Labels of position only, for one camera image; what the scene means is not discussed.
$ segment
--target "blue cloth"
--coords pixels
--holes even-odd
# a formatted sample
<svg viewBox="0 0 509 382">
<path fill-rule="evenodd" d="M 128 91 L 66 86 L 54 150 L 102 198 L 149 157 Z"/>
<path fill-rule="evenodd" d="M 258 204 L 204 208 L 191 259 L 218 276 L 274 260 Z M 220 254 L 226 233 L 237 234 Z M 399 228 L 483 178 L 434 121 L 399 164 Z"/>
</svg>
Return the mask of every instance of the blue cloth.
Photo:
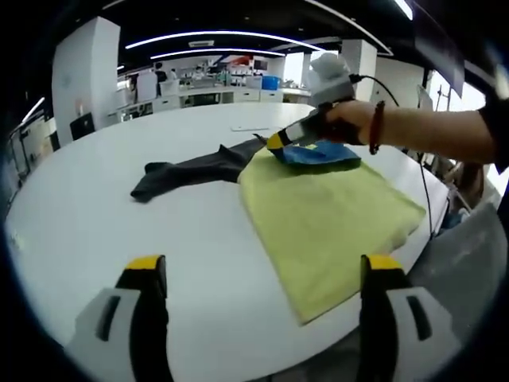
<svg viewBox="0 0 509 382">
<path fill-rule="evenodd" d="M 358 161 L 360 157 L 341 143 L 326 140 L 315 142 L 315 148 L 286 146 L 270 152 L 282 163 L 288 165 L 324 165 L 342 161 Z"/>
</svg>

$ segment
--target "hand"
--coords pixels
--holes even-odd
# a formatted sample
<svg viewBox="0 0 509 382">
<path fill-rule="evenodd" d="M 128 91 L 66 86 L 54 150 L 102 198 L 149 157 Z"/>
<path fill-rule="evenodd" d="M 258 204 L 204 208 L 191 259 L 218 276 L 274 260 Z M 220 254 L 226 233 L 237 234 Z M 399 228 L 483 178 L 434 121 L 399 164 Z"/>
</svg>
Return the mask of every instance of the hand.
<svg viewBox="0 0 509 382">
<path fill-rule="evenodd" d="M 362 101 L 338 103 L 327 112 L 327 122 L 334 128 L 322 132 L 323 138 L 333 142 L 367 145 L 375 105 Z"/>
</svg>

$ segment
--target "yellow towel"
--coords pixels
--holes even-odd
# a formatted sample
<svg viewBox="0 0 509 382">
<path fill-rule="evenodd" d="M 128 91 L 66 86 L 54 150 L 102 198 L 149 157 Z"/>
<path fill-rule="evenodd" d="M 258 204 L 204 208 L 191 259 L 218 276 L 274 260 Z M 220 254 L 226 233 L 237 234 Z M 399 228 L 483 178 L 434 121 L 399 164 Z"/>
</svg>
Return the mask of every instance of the yellow towel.
<svg viewBox="0 0 509 382">
<path fill-rule="evenodd" d="M 425 215 L 370 167 L 341 166 L 296 169 L 262 149 L 240 174 L 244 204 L 301 324 L 359 291 L 360 256 L 403 245 Z"/>
</svg>

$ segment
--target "white round table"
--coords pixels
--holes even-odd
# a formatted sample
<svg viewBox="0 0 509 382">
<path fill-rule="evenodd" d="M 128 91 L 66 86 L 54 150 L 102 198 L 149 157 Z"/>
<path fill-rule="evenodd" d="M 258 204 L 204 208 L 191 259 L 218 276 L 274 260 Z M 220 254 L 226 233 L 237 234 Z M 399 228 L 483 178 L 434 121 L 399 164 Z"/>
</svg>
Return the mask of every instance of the white round table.
<svg viewBox="0 0 509 382">
<path fill-rule="evenodd" d="M 308 105 L 236 103 L 166 111 L 102 129 L 47 158 L 17 195 L 7 229 L 14 266 L 42 325 L 62 345 L 77 314 L 142 255 L 164 254 L 168 358 L 176 381 L 250 380 L 293 366 L 358 325 L 359 295 L 300 327 L 240 200 L 224 181 L 182 187 L 147 205 L 130 197 L 147 162 L 181 162 L 269 135 Z M 390 147 L 353 147 L 422 206 L 419 165 Z M 447 188 L 425 172 L 433 224 Z M 429 239 L 427 217 L 394 252 L 408 271 Z"/>
</svg>

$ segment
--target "black cable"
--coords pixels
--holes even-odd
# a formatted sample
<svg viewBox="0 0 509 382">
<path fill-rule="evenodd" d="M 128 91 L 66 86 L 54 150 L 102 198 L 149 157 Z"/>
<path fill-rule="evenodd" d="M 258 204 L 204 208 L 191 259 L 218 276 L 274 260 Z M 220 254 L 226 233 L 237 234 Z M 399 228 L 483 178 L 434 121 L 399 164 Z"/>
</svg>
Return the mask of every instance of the black cable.
<svg viewBox="0 0 509 382">
<path fill-rule="evenodd" d="M 399 103 L 396 100 L 396 98 L 394 97 L 394 94 L 392 94 L 392 92 L 389 90 L 389 88 L 387 86 L 385 86 L 385 84 L 382 81 L 380 81 L 379 79 L 374 78 L 372 76 L 364 76 L 364 75 L 361 76 L 359 74 L 351 74 L 350 75 L 350 80 L 352 81 L 353 84 L 357 84 L 358 82 L 362 81 L 365 78 L 369 78 L 370 80 L 375 81 L 382 88 L 384 88 L 385 91 L 387 92 L 387 94 L 389 94 L 389 96 L 392 98 L 392 100 L 394 101 L 396 106 L 399 107 Z M 423 158 L 424 158 L 424 154 L 422 154 L 420 159 L 419 159 L 419 165 L 421 167 L 422 184 L 424 185 L 424 191 L 425 191 L 425 194 L 426 194 L 426 201 L 428 202 L 429 238 L 431 239 L 433 237 L 433 222 L 431 220 L 431 203 L 429 202 L 428 185 L 426 184 L 426 179 L 425 179 L 425 176 L 424 176 L 424 166 L 422 165 L 422 159 Z"/>
</svg>

